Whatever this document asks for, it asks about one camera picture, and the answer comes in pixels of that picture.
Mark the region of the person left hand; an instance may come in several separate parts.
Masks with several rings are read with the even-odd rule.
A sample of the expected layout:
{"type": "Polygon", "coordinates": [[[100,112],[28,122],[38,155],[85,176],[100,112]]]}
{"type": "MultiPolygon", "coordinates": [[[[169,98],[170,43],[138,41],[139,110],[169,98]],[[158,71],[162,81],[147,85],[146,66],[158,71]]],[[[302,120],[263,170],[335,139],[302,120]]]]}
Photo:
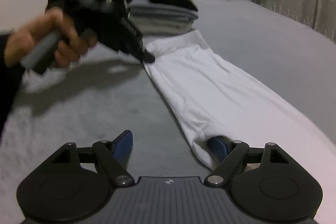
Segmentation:
{"type": "Polygon", "coordinates": [[[89,48],[97,44],[95,36],[80,38],[73,20],[56,7],[37,16],[9,36],[4,50],[6,66],[11,67],[21,61],[42,38],[54,29],[59,29],[69,40],[68,43],[61,40],[54,52],[56,66],[59,68],[67,68],[70,63],[79,61],[89,48]]]}

